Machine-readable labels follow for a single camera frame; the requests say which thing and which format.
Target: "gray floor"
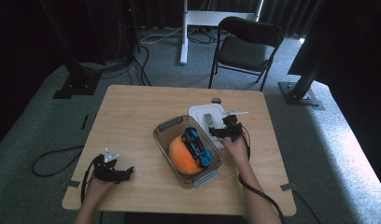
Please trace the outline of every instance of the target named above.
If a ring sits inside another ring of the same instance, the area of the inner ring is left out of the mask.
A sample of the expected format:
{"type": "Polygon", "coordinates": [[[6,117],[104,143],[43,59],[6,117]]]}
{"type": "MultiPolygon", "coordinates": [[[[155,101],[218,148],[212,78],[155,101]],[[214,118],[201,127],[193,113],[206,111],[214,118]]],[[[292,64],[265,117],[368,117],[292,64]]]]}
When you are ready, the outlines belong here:
{"type": "MultiPolygon", "coordinates": [[[[206,88],[214,45],[190,42],[188,63],[180,65],[180,42],[165,38],[144,44],[150,52],[148,79],[154,86],[206,88]]],[[[311,89],[325,107],[314,110],[287,105],[277,85],[299,79],[287,72],[300,46],[299,40],[285,39],[263,91],[289,181],[299,186],[297,192],[321,223],[381,223],[381,185],[329,88],[313,83],[311,89]]],[[[143,63],[146,50],[135,57],[143,63]]],[[[34,176],[31,165],[44,152],[83,145],[106,88],[112,84],[138,85],[138,70],[132,63],[128,70],[105,73],[93,96],[73,96],[70,100],[52,99],[68,76],[65,67],[47,77],[0,144],[0,223],[72,222],[76,211],[64,210],[61,202],[76,163],[47,178],[34,176]],[[86,115],[90,119],[82,129],[86,115]]],[[[259,86],[253,84],[253,77],[222,71],[214,78],[213,88],[256,91],[259,86]]],[[[80,149],[49,156],[36,168],[44,174],[53,172],[78,152],[80,149]]],[[[297,213],[286,217],[287,223],[316,223],[305,204],[294,199],[297,213]]],[[[104,223],[122,223],[122,219],[123,213],[105,213],[104,223]]]]}

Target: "plastic container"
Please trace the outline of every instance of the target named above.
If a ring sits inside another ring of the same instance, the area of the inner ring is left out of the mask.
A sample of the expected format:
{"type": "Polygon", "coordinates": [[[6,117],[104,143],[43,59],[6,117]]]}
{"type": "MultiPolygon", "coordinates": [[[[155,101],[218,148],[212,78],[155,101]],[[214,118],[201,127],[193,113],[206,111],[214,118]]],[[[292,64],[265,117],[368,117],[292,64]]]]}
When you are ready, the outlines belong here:
{"type": "Polygon", "coordinates": [[[168,164],[176,174],[180,185],[184,189],[200,188],[219,175],[218,168],[221,166],[223,161],[222,155],[193,117],[184,115],[164,121],[153,131],[153,137],[161,149],[163,156],[166,158],[168,164]],[[210,166],[196,175],[181,174],[168,156],[168,148],[170,143],[176,137],[183,134],[185,129],[188,127],[193,127],[197,130],[203,145],[211,153],[210,166]]]}

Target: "white desk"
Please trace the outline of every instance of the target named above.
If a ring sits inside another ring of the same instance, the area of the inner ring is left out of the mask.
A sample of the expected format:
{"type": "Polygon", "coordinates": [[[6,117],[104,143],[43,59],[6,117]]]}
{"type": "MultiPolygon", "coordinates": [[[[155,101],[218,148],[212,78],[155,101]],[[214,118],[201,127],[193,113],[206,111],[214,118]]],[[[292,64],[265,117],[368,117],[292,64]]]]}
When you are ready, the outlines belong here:
{"type": "Polygon", "coordinates": [[[263,0],[257,5],[254,13],[246,12],[221,12],[221,11],[195,11],[188,10],[188,0],[184,0],[184,26],[181,50],[181,64],[188,60],[188,25],[218,26],[219,22],[226,17],[235,16],[246,20],[257,21],[261,13],[263,0]]]}

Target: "chair seat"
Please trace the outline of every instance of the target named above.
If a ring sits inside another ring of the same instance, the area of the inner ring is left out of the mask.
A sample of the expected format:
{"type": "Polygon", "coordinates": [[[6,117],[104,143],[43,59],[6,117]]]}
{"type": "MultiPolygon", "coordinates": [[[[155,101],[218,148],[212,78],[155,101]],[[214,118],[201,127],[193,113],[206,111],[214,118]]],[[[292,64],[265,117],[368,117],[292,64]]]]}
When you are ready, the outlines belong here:
{"type": "Polygon", "coordinates": [[[262,71],[267,68],[267,47],[251,44],[235,36],[227,36],[222,43],[219,62],[225,65],[262,71]]]}

